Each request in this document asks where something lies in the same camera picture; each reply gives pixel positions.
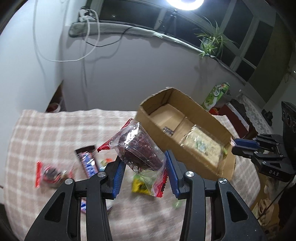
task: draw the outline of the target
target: window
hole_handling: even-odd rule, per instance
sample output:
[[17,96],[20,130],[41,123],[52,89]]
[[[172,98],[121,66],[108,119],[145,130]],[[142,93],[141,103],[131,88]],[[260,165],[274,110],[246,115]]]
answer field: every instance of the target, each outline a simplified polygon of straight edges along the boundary
[[128,23],[166,32],[196,48],[200,48],[202,41],[196,34],[214,33],[203,17],[214,27],[216,21],[223,36],[235,42],[226,42],[222,56],[218,58],[245,81],[259,64],[273,31],[271,9],[266,9],[268,19],[261,19],[252,12],[256,6],[252,6],[254,1],[251,0],[204,0],[196,10],[178,11],[171,24],[173,8],[168,7],[166,0],[88,0],[87,3],[98,12],[100,21]]

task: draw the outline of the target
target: checkered cloth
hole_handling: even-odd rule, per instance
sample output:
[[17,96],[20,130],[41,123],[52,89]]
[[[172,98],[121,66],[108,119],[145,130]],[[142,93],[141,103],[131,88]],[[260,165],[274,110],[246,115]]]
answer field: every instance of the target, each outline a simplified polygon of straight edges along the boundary
[[[19,118],[9,145],[4,203],[11,228],[24,240],[30,226],[54,193],[54,189],[35,188],[36,162],[63,163],[72,166],[74,179],[86,179],[86,174],[74,150],[83,146],[102,144],[135,116],[135,112],[77,111],[39,113],[25,110]],[[216,117],[237,137],[233,126],[224,116]],[[116,158],[114,150],[101,151],[97,160]],[[112,201],[109,223],[113,240],[179,240],[185,202],[175,209],[177,201],[167,182],[162,198],[131,192],[133,171],[126,167],[120,194]],[[260,183],[249,159],[237,158],[232,185],[250,206]],[[206,240],[211,236],[210,206],[207,205]],[[81,214],[81,240],[86,240],[86,218]]]

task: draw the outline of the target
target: white cable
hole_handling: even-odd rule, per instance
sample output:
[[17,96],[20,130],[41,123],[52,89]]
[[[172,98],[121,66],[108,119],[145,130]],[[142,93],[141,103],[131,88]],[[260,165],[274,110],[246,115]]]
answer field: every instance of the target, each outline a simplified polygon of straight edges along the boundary
[[[74,61],[79,61],[79,60],[82,60],[83,58],[87,57],[88,55],[90,55],[94,49],[96,48],[96,46],[94,46],[92,48],[92,50],[86,54],[85,56],[79,58],[79,59],[75,59],[75,60],[52,60],[52,59],[48,59],[46,57],[43,56],[43,54],[40,52],[39,50],[39,47],[38,47],[38,44],[37,44],[37,40],[36,40],[36,13],[37,13],[37,3],[38,3],[38,0],[35,0],[35,5],[34,5],[34,13],[33,13],[33,42],[34,42],[34,49],[35,49],[35,52],[38,53],[43,59],[47,60],[47,61],[51,61],[51,62],[74,62]],[[99,38],[100,38],[100,22],[99,22],[99,17],[98,17],[98,14],[96,11],[92,10],[92,9],[87,9],[88,11],[92,11],[95,13],[96,15],[96,21],[97,21],[97,24],[98,24],[98,38],[96,40],[96,44],[99,42]],[[85,37],[85,44],[87,44],[87,38],[89,37],[89,33],[90,33],[90,23],[89,23],[89,20],[87,19],[87,17],[85,17],[85,20],[87,22],[87,33],[86,33],[86,37]]]

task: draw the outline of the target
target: window pane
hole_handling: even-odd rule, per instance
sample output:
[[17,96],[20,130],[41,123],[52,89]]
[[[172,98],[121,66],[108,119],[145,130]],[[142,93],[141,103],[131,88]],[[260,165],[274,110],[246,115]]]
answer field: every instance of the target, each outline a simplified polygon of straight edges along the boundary
[[105,0],[100,20],[134,23],[154,28],[160,9],[150,5],[124,0]]
[[242,0],[237,0],[224,34],[239,46],[249,29],[253,14]]
[[273,27],[264,22],[259,22],[254,38],[248,48],[247,53],[244,56],[245,59],[250,61],[255,66],[259,64],[265,52],[272,31]]
[[215,21],[220,26],[229,3],[230,0],[207,0],[198,9],[193,10],[193,12],[200,17],[206,17],[213,26],[216,25]]
[[242,60],[239,67],[236,70],[236,73],[238,73],[245,81],[248,81],[249,78],[254,73],[253,67],[248,65],[245,61]]
[[223,53],[222,53],[222,58],[221,61],[225,63],[227,66],[230,66],[232,61],[235,58],[235,54],[232,53],[228,48],[223,47]]
[[[170,15],[171,12],[167,11],[165,14],[165,17],[163,19],[162,22],[162,27],[160,28],[160,31],[165,31],[170,19]],[[201,34],[203,33],[201,31],[201,28],[187,20],[185,20],[184,18],[177,16],[176,18],[176,24],[174,22],[172,22],[169,30],[168,30],[168,34],[178,38],[178,39],[182,39],[185,40],[186,42],[189,42],[192,45],[195,45],[197,47],[200,46],[200,38],[196,37],[196,34]]]

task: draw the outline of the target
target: transparent plastic wrapper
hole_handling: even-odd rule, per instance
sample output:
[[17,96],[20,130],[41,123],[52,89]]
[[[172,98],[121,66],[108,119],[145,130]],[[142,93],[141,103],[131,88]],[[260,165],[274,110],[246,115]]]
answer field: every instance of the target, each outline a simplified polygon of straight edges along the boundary
[[166,157],[139,122],[129,119],[98,152],[110,149],[116,149],[120,159],[144,180],[150,195],[162,197]]
[[209,132],[195,125],[183,137],[181,146],[192,154],[206,159],[205,166],[216,170],[223,158],[224,146]]
[[73,166],[37,162],[35,187],[41,185],[58,188],[66,179],[73,178]]

